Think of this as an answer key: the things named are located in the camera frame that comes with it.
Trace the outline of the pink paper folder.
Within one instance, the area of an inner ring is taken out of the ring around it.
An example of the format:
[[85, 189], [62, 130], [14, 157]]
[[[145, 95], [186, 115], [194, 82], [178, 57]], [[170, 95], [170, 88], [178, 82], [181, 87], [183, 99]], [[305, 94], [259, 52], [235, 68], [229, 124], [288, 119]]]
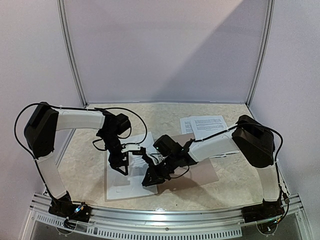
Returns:
[[[104, 174], [106, 171], [106, 161], [108, 161], [109, 153], [105, 154], [105, 167], [104, 167]], [[214, 183], [219, 180], [216, 171], [211, 163], [211, 161], [207, 158], [196, 165], [192, 165], [190, 167], [182, 167], [177, 168], [174, 171], [173, 176], [177, 177], [183, 174], [187, 170], [187, 173], [179, 178], [171, 179], [163, 184], [158, 184], [157, 186], [157, 194], [154, 195], [161, 195], [161, 194], [168, 194], [172, 192], [182, 191], [191, 189], [193, 187], [200, 187], [206, 184]], [[104, 177], [104, 194], [105, 194], [105, 201], [111, 202], [106, 200], [106, 178]]]

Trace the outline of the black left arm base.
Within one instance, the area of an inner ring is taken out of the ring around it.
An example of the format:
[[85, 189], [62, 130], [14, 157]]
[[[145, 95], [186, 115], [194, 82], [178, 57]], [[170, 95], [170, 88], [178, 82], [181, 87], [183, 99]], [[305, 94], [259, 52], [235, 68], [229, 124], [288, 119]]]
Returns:
[[48, 213], [65, 219], [88, 223], [92, 210], [93, 208], [85, 202], [73, 203], [71, 197], [66, 194], [51, 201]]

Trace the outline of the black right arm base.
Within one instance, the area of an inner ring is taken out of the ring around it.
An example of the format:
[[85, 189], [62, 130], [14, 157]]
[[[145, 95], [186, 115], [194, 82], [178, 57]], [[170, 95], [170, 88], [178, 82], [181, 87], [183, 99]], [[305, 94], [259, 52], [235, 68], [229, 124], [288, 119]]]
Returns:
[[260, 204], [242, 207], [241, 215], [245, 223], [258, 222], [280, 217], [280, 219], [276, 221], [276, 223], [279, 223], [288, 214], [290, 199], [286, 197], [284, 199], [284, 203], [287, 207], [286, 210], [284, 210], [284, 205], [281, 198], [279, 198], [277, 201], [263, 200]]

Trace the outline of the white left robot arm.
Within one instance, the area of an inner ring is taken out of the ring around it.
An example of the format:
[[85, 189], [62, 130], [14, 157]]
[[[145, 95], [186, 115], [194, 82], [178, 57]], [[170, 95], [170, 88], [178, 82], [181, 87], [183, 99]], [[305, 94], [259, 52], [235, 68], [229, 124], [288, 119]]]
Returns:
[[109, 152], [110, 167], [128, 175], [129, 158], [123, 151], [119, 136], [131, 128], [129, 118], [120, 113], [115, 115], [105, 109], [81, 109], [55, 107], [47, 102], [35, 104], [35, 110], [24, 128], [24, 137], [36, 161], [55, 209], [63, 216], [74, 213], [74, 205], [63, 198], [67, 195], [53, 152], [56, 132], [69, 129], [94, 129]]

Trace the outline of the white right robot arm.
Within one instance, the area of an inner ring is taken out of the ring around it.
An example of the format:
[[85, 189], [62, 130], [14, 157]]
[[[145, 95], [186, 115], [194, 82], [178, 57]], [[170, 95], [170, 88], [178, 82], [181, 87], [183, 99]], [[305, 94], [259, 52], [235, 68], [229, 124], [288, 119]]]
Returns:
[[263, 201], [258, 213], [269, 218], [278, 210], [277, 201], [281, 196], [279, 171], [276, 157], [280, 147], [275, 146], [275, 136], [281, 137], [276, 130], [261, 125], [248, 115], [242, 115], [234, 126], [203, 139], [191, 138], [184, 145], [165, 134], [158, 138], [153, 147], [163, 157], [155, 164], [144, 157], [148, 164], [142, 186], [163, 184], [172, 179], [177, 168], [189, 167], [213, 156], [232, 151], [240, 151], [248, 163], [256, 168], [261, 186]]

